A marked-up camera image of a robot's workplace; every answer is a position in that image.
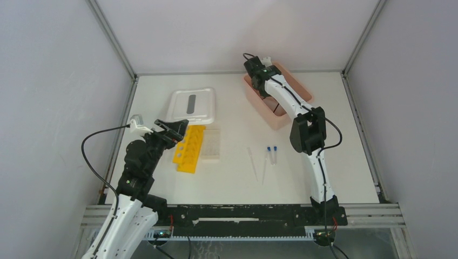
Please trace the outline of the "white plastic bin lid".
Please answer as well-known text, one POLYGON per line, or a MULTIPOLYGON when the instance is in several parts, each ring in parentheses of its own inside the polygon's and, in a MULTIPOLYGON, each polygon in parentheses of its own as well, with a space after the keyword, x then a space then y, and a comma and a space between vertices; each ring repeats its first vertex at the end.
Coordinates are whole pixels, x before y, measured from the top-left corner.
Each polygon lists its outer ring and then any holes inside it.
POLYGON ((188 120, 189 125, 215 121, 215 90, 211 87, 177 90, 171 95, 166 121, 188 120))

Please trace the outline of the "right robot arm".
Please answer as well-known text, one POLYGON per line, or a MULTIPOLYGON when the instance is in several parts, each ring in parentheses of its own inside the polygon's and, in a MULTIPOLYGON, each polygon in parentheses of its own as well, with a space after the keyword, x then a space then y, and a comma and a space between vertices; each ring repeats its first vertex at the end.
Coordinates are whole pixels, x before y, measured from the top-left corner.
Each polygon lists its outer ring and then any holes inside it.
POLYGON ((296 152, 308 159, 311 166, 312 217, 318 224, 327 224, 334 216, 333 209, 339 207, 325 165, 326 125, 330 120, 323 108, 313 107, 294 90, 277 66, 267 65, 250 53, 243 53, 243 57, 252 87, 262 97, 276 100, 292 119, 290 143, 296 152))

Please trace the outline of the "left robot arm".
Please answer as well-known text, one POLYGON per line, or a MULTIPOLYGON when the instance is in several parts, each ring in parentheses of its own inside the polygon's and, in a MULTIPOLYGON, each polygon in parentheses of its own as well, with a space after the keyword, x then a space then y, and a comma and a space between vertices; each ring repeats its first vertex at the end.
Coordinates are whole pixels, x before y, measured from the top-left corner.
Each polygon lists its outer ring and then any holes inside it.
POLYGON ((169 218, 166 200, 149 192, 153 172, 165 150, 184 139, 189 121, 165 122, 157 119, 152 128, 144 126, 141 115, 124 128, 141 138, 130 142, 124 169, 116 187, 89 166, 96 177, 114 193, 114 202, 99 233, 83 258, 131 258, 147 232, 169 218))

